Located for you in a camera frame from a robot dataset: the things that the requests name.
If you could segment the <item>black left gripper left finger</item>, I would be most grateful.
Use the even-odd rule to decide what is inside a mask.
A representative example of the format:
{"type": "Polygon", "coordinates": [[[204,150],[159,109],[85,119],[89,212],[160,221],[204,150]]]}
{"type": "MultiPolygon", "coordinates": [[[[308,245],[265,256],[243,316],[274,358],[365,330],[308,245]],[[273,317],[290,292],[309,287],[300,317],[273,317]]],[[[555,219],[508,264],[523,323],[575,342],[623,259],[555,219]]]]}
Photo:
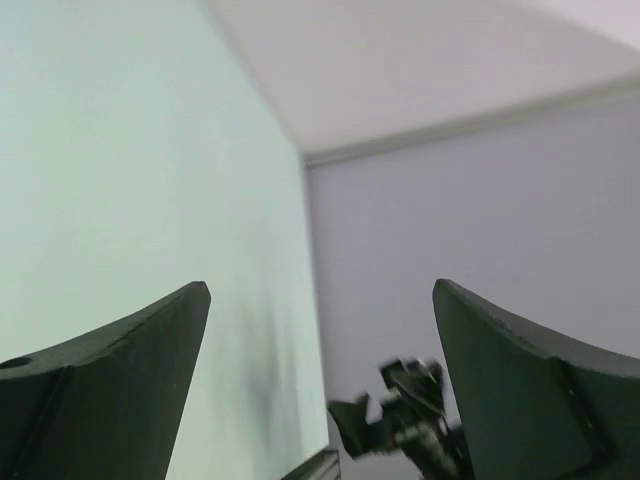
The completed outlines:
{"type": "Polygon", "coordinates": [[[2,362],[2,478],[165,478],[210,303],[206,283],[190,282],[122,319],[2,362]]]}

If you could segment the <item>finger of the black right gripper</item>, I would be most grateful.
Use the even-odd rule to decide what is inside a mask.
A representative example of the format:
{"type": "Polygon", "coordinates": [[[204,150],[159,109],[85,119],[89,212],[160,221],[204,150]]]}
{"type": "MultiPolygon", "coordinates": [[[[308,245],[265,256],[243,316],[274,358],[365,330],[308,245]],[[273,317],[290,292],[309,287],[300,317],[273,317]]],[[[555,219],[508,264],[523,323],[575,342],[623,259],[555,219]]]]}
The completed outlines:
{"type": "Polygon", "coordinates": [[[329,400],[327,403],[342,446],[352,459],[381,452],[385,446],[380,425],[367,422],[369,401],[370,395],[363,393],[353,401],[329,400]]]}

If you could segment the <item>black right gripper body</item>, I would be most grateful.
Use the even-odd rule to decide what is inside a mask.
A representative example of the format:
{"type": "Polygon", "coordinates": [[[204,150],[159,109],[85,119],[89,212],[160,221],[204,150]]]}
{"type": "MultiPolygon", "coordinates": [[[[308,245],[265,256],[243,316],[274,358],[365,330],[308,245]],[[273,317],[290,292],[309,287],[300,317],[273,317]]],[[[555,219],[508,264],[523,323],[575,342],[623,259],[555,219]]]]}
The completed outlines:
{"type": "Polygon", "coordinates": [[[381,402],[394,446],[424,479],[468,479],[470,454],[463,427],[446,417],[444,370],[435,360],[394,358],[379,367],[390,396],[381,402]]]}

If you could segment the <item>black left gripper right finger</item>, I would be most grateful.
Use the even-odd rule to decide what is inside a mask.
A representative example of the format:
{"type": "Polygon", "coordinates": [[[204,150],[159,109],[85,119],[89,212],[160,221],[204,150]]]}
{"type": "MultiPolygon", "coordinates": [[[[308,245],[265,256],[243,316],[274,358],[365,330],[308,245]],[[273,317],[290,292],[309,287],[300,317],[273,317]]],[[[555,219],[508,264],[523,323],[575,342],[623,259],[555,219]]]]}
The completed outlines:
{"type": "Polygon", "coordinates": [[[638,478],[638,359],[452,280],[437,280],[432,298],[476,478],[638,478]]]}

